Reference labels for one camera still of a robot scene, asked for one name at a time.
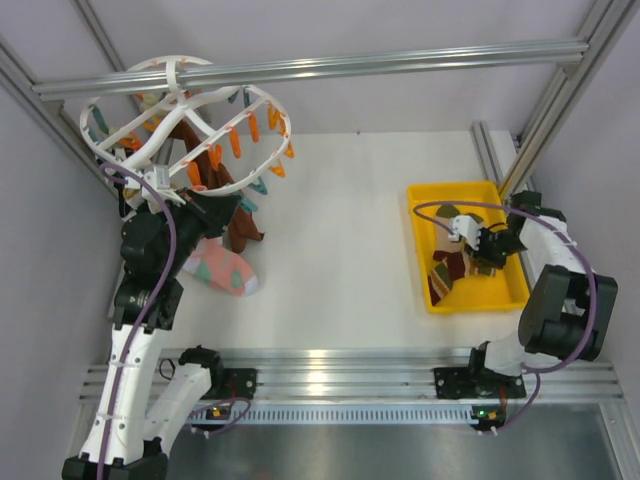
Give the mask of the pink patterned sock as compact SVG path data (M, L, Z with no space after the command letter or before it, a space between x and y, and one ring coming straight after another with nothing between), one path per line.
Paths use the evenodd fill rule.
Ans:
M244 297L259 287L258 277L239 254L228 250L222 238L202 239L182 270L209 287Z

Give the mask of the tan brown sock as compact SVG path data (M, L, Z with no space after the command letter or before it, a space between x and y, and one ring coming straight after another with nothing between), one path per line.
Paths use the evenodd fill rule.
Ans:
M444 204L440 206L436 212L436 219L440 223L448 226L450 220L458 215L469 215L480 226L485 226L485 221L481 216L473 212L460 212L459 209L452 204ZM433 260L440 262L447 259L451 255L453 255L456 260L462 259L462 257L465 257L467 261L470 260L470 258L464 252L461 242L451 241L449 239L448 232L445 229L436 227L436 247L433 253ZM487 265L481 265L475 263L474 261L468 262L468 265L471 266L471 270L469 271L469 273L473 275L478 274L493 277L496 274L496 269Z

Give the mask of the white round clip hanger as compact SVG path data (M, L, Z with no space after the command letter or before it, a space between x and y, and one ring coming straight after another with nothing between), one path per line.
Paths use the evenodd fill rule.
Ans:
M264 173L285 177L283 161L295 156L288 112L255 85L201 91L179 77L189 67L208 64L197 57L169 55L131 67L134 74L158 74L161 84L134 87L139 112L120 127L105 121L97 98L89 100L80 113L79 126L90 150L108 168L120 165L126 172L144 175L149 187L166 197L175 194L171 180L180 172L203 186L209 196L227 196L246 187L264 193ZM279 142L243 178L208 183L206 174L225 173L226 147L233 158L241 159L242 128L248 130L253 143L269 132L277 134Z

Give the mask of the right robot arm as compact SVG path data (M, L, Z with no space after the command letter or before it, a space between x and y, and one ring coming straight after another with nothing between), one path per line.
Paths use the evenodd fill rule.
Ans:
M539 270L517 331L471 350L466 382L478 396L521 380L527 354L557 358L558 369L575 360L592 362L602 350L618 293L612 277L596 274L567 232L564 214L542 205L538 192L511 197L506 228L473 227L465 252L481 266L501 269L526 252Z

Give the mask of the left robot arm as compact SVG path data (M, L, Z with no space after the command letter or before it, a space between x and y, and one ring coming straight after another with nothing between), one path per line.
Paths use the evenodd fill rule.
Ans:
M202 397L225 388L218 352L185 350L157 400L150 393L183 294L177 279L204 239L221 236L239 207L237 195L189 189L161 212L141 210L124 222L124 276L114 298L107 375L91 430L66 459L64 479L163 479L173 444Z

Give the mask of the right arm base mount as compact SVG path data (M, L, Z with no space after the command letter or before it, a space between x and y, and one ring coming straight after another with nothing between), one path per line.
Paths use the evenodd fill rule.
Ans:
M435 368L434 379L439 400L520 400L527 396L522 377L470 367Z

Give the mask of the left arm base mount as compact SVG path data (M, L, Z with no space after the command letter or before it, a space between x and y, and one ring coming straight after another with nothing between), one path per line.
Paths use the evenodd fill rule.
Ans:
M254 368L226 368L217 391L218 399L245 398L252 400L257 389L258 371Z

